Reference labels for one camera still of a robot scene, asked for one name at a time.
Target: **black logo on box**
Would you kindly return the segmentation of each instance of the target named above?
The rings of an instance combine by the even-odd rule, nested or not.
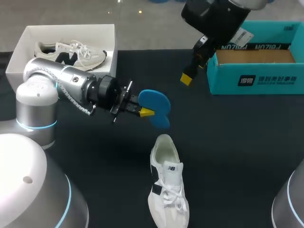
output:
[[[238,81],[238,86],[252,86],[255,82],[255,75],[241,75]]]

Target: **white label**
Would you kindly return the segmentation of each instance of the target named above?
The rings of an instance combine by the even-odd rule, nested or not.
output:
[[[239,28],[231,42],[243,48],[253,38],[253,36],[254,35],[252,33],[245,29]]]

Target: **black n logo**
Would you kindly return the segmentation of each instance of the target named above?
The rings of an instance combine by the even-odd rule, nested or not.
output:
[[[152,180],[153,180],[152,192],[160,196],[162,192],[162,186],[155,184],[159,179],[156,167],[151,165],[151,171],[152,171]]]
[[[78,55],[74,52],[73,56],[70,58],[69,53],[61,52],[59,56],[56,58],[55,62],[62,63],[64,62],[66,65],[73,66],[78,59]]]

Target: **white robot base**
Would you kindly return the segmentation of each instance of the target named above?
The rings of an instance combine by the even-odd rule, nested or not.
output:
[[[87,228],[86,201],[32,139],[0,135],[0,228]]]

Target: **shoe insole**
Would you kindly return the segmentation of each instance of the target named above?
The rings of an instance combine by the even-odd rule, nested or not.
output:
[[[151,109],[155,112],[155,115],[147,117],[155,127],[170,127],[167,115],[171,110],[171,104],[164,94],[156,90],[142,90],[138,96],[138,103],[140,106]]]
[[[54,53],[56,50],[55,49],[45,49],[45,50],[43,50],[42,52],[44,53],[44,54],[49,54],[49,53]]]

